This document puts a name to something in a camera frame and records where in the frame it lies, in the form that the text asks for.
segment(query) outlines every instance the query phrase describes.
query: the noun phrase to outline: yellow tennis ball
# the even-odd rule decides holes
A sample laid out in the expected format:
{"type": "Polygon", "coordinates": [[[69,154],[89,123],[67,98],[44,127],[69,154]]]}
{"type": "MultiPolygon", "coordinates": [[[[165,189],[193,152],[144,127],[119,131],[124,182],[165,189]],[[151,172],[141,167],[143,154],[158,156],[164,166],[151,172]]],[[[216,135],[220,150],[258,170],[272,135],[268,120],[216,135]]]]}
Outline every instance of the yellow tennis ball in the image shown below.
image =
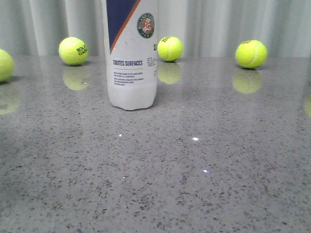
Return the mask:
{"type": "Polygon", "coordinates": [[[64,84],[73,91],[81,91],[89,85],[91,74],[86,67],[66,67],[63,73],[64,84]]]}
{"type": "Polygon", "coordinates": [[[178,63],[163,62],[157,69],[157,76],[166,84],[174,84],[180,80],[182,70],[178,63]]]}
{"type": "Polygon", "coordinates": [[[68,65],[82,64],[88,57],[86,44],[76,38],[67,37],[59,44],[59,56],[68,65]]]}
{"type": "Polygon", "coordinates": [[[240,93],[255,93],[261,88],[261,75],[256,70],[240,69],[232,77],[232,85],[240,93]]]}
{"type": "Polygon", "coordinates": [[[235,58],[243,68],[259,67],[266,61],[267,56],[265,45],[258,40],[244,41],[235,52],[235,58]]]}
{"type": "Polygon", "coordinates": [[[10,54],[0,50],[0,83],[7,81],[13,74],[14,61],[10,54]]]}
{"type": "Polygon", "coordinates": [[[167,62],[173,62],[180,58],[184,51],[184,46],[180,39],[175,36],[166,36],[157,45],[159,56],[167,62]]]}

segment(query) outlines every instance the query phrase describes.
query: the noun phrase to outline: blue stripe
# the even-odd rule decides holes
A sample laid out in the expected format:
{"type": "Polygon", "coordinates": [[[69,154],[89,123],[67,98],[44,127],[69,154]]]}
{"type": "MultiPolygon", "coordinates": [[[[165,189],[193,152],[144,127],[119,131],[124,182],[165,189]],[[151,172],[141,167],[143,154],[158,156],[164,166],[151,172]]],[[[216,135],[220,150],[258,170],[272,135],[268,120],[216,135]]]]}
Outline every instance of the blue stripe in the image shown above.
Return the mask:
{"type": "Polygon", "coordinates": [[[135,5],[136,0],[106,0],[109,30],[109,45],[111,46],[135,5]]]}

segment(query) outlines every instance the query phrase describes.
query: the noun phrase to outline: tennis ball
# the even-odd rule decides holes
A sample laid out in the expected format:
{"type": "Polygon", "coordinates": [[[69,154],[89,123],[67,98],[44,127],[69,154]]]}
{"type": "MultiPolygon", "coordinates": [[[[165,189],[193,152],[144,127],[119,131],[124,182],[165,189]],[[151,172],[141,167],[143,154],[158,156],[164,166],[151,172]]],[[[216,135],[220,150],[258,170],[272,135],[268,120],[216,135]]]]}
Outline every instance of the tennis ball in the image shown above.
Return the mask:
{"type": "Polygon", "coordinates": [[[240,69],[232,77],[232,85],[240,93],[255,93],[261,88],[261,75],[256,70],[240,69]]]}
{"type": "Polygon", "coordinates": [[[182,70],[177,63],[163,62],[157,69],[157,76],[166,84],[174,84],[180,80],[182,70]]]}
{"type": "Polygon", "coordinates": [[[66,67],[63,81],[70,90],[81,91],[88,86],[90,76],[86,67],[66,67]]]}
{"type": "Polygon", "coordinates": [[[167,62],[173,62],[180,58],[183,51],[182,42],[175,36],[166,36],[157,45],[157,53],[167,62]]]}
{"type": "Polygon", "coordinates": [[[266,47],[258,40],[244,41],[235,52],[235,58],[243,68],[259,67],[266,61],[267,56],[266,47]]]}
{"type": "Polygon", "coordinates": [[[86,44],[76,38],[67,37],[59,44],[59,56],[68,65],[82,64],[88,57],[86,44]]]}
{"type": "Polygon", "coordinates": [[[0,83],[7,81],[13,74],[14,61],[10,54],[0,50],[0,83]]]}
{"type": "Polygon", "coordinates": [[[15,111],[21,102],[19,90],[11,83],[0,83],[0,115],[15,111]]]}

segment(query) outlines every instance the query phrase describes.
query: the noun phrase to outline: roland garros logo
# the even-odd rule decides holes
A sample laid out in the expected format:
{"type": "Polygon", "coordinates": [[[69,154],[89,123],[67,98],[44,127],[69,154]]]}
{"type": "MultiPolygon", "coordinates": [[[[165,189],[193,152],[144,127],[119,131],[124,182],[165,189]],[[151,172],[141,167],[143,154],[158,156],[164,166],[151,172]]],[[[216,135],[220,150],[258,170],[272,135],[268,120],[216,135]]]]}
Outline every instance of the roland garros logo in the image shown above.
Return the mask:
{"type": "Polygon", "coordinates": [[[137,21],[138,33],[148,39],[155,32],[155,19],[150,13],[142,14],[137,21]]]}

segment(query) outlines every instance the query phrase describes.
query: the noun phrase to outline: reflective surface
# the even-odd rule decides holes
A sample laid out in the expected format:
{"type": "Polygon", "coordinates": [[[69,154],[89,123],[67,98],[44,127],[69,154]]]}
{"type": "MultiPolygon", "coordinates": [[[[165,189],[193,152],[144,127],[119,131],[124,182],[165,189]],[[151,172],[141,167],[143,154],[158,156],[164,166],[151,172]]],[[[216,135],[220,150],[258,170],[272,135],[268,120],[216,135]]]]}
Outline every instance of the reflective surface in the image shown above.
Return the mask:
{"type": "Polygon", "coordinates": [[[1,233],[311,231],[309,59],[159,62],[139,111],[110,104],[97,57],[14,60],[0,85],[1,233]]]}

